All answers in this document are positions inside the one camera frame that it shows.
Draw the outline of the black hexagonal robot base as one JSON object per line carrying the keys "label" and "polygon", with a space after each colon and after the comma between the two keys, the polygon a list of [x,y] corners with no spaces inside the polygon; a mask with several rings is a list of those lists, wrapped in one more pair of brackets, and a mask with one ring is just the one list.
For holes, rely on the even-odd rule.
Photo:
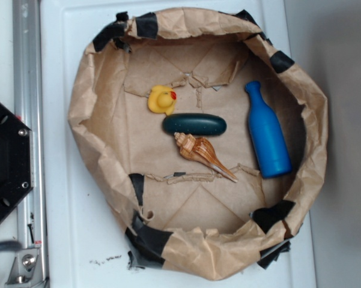
{"label": "black hexagonal robot base", "polygon": [[0,103],[0,224],[32,189],[31,130]]}

